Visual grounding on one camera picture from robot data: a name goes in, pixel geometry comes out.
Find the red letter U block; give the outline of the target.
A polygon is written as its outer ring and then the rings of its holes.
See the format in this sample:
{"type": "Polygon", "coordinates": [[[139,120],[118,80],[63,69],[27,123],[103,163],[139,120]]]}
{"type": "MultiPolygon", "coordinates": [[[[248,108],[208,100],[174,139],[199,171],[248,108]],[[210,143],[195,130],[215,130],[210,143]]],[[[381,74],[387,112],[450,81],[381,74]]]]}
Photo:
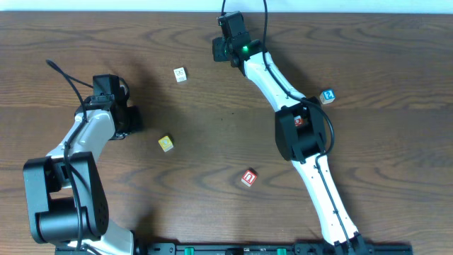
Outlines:
{"type": "Polygon", "coordinates": [[[247,170],[244,175],[241,177],[241,182],[248,186],[248,187],[251,187],[253,185],[253,183],[255,182],[255,180],[257,179],[257,174],[255,174],[253,171],[251,170],[247,170]]]}

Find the yellow block near centre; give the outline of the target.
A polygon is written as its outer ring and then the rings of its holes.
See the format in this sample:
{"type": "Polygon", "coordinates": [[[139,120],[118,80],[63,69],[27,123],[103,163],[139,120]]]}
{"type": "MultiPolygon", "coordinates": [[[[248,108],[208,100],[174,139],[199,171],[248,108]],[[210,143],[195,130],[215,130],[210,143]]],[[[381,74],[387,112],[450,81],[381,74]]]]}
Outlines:
{"type": "Polygon", "coordinates": [[[168,135],[160,138],[158,143],[164,152],[168,152],[174,148],[173,141],[168,135]]]}

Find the red letter G block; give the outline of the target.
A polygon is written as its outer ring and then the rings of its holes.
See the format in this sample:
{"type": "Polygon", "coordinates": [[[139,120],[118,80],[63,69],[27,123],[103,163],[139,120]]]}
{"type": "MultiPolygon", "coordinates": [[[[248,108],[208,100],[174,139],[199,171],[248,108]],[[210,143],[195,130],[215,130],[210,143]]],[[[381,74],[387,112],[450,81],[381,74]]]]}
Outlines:
{"type": "Polygon", "coordinates": [[[304,124],[304,119],[300,115],[294,117],[294,125],[296,127],[299,127],[299,126],[301,126],[303,124],[304,124]]]}

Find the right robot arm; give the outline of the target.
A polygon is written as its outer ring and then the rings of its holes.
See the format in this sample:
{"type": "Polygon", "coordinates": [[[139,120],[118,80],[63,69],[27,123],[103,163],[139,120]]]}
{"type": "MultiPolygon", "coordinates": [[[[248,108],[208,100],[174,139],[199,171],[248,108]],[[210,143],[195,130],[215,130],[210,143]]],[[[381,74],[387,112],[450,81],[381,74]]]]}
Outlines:
{"type": "Polygon", "coordinates": [[[316,98],[298,92],[273,62],[259,40],[233,44],[223,37],[212,41],[216,62],[230,61],[263,93],[275,112],[275,143],[290,161],[310,195],[324,240],[336,254],[366,254],[367,247],[346,212],[328,166],[333,126],[316,98]]]}

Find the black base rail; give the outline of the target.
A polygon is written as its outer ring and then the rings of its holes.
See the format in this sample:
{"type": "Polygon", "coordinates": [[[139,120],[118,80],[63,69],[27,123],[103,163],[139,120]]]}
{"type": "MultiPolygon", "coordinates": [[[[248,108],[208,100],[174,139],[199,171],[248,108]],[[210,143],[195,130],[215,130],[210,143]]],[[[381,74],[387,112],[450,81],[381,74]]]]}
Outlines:
{"type": "Polygon", "coordinates": [[[102,249],[83,245],[75,251],[70,246],[60,246],[56,254],[148,254],[148,255],[334,255],[349,254],[345,246],[299,242],[291,245],[239,245],[239,244],[173,244],[155,243],[146,248],[132,247],[125,250],[102,249]]]}

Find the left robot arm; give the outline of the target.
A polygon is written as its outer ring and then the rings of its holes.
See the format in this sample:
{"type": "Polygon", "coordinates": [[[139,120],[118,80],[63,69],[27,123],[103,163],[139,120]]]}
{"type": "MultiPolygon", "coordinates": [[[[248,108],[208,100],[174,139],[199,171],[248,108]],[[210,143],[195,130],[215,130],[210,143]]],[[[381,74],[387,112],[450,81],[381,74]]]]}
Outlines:
{"type": "Polygon", "coordinates": [[[28,220],[38,244],[58,254],[134,254],[134,235],[109,216],[96,163],[110,140],[141,123],[136,106],[90,103],[78,108],[70,131],[45,157],[23,166],[28,220]]]}

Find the blue number 2 block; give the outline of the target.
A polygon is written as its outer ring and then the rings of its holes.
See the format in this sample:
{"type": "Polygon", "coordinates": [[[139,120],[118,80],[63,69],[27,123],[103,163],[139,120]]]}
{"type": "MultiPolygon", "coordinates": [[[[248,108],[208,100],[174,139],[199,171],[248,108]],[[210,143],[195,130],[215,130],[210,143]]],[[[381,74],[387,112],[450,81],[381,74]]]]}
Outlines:
{"type": "Polygon", "coordinates": [[[319,99],[322,104],[329,104],[332,103],[336,99],[336,95],[334,93],[333,89],[327,89],[325,91],[322,91],[319,99]]]}

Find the white patterned wooden block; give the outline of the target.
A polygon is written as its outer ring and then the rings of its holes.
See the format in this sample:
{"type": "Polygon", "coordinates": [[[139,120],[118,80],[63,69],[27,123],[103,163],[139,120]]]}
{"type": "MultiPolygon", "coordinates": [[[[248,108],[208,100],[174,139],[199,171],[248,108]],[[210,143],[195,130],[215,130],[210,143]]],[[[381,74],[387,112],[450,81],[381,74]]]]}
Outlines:
{"type": "Polygon", "coordinates": [[[176,81],[178,83],[184,82],[184,81],[187,80],[187,74],[185,72],[185,68],[184,67],[179,67],[177,69],[174,69],[173,73],[174,73],[176,81]]]}

